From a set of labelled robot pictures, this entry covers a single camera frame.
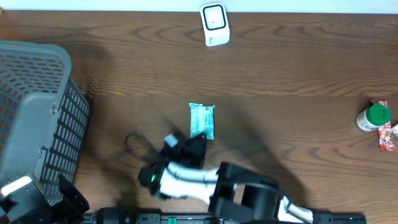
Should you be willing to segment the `teal wet wipes pack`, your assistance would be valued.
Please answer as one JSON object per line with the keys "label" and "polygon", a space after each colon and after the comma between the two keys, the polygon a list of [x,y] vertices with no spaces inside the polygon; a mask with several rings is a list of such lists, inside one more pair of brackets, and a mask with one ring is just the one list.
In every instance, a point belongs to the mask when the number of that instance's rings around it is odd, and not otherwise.
{"label": "teal wet wipes pack", "polygon": [[189,103],[190,137],[205,134],[209,140],[215,139],[214,108],[215,105]]}

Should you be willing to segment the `red snack bar wrapper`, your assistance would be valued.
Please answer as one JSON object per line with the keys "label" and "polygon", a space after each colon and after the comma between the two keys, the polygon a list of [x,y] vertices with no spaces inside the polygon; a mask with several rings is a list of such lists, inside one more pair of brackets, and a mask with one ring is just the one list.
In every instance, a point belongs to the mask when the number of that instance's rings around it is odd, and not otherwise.
{"label": "red snack bar wrapper", "polygon": [[[372,100],[371,103],[374,105],[376,103],[382,104],[386,107],[386,100]],[[382,151],[397,152],[397,144],[394,142],[393,133],[391,131],[391,121],[377,129],[379,136],[379,145]]]}

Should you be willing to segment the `green lid jar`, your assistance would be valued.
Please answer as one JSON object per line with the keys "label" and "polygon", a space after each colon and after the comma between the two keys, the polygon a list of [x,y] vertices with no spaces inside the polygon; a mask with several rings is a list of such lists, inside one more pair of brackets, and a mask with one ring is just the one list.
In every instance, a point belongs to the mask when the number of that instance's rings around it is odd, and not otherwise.
{"label": "green lid jar", "polygon": [[357,125],[363,131],[373,131],[388,123],[392,118],[388,107],[376,103],[356,117]]}

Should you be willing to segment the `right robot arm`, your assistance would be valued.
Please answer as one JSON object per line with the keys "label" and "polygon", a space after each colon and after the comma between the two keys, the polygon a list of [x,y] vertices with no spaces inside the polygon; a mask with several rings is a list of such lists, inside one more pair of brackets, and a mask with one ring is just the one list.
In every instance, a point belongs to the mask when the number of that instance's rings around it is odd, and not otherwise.
{"label": "right robot arm", "polygon": [[158,160],[140,170],[140,184],[158,198],[200,199],[209,213],[240,223],[314,223],[314,213],[294,205],[276,179],[229,162],[205,170],[206,144],[205,134],[184,142],[166,136]]}

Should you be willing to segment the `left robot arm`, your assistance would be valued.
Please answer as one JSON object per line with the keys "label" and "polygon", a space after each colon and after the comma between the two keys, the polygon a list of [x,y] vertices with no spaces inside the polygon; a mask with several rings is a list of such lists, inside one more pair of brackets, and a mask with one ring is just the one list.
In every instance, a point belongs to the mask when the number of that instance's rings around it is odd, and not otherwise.
{"label": "left robot arm", "polygon": [[86,214],[89,203],[63,175],[58,177],[61,201],[51,205],[37,179],[26,174],[1,187],[1,223],[9,224],[135,224],[136,218],[121,207],[101,208]]}

